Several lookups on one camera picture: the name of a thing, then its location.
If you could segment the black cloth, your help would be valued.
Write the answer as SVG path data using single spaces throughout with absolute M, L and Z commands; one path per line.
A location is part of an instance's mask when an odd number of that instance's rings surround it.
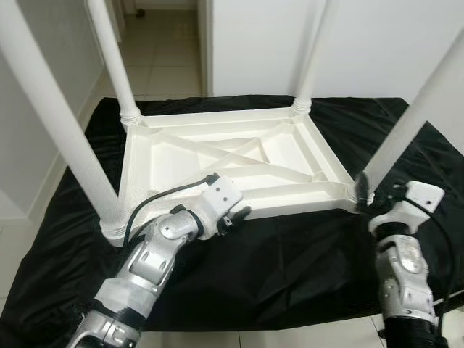
M 464 242 L 464 156 L 425 125 L 382 182 L 421 181 L 444 189 L 435 220 L 420 228 L 428 284 L 462 288 L 450 269 Z M 246 220 L 227 236 L 197 241 L 175 272 L 146 331 L 258 331 L 297 328 L 380 312 L 375 241 L 367 220 L 341 210 Z M 448 234 L 454 252 L 447 251 Z M 0 348 L 65 348 L 118 249 L 70 171 L 62 176 L 0 314 Z

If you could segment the white plastic table top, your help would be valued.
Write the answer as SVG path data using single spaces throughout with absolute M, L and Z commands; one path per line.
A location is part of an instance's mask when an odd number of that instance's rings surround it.
M 217 173 L 243 193 L 249 218 L 344 210 L 357 212 L 355 180 L 308 115 L 291 107 L 143 116 L 126 126 L 119 198 L 125 211 L 143 209 L 135 225 L 188 205 L 192 188 L 168 190 Z

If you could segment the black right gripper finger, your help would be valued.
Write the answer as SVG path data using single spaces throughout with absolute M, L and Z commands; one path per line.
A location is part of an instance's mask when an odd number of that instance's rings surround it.
M 355 202 L 355 209 L 358 212 L 368 212 L 370 205 L 370 188 L 369 179 L 365 173 L 358 173 L 355 176 L 354 195 L 357 202 Z

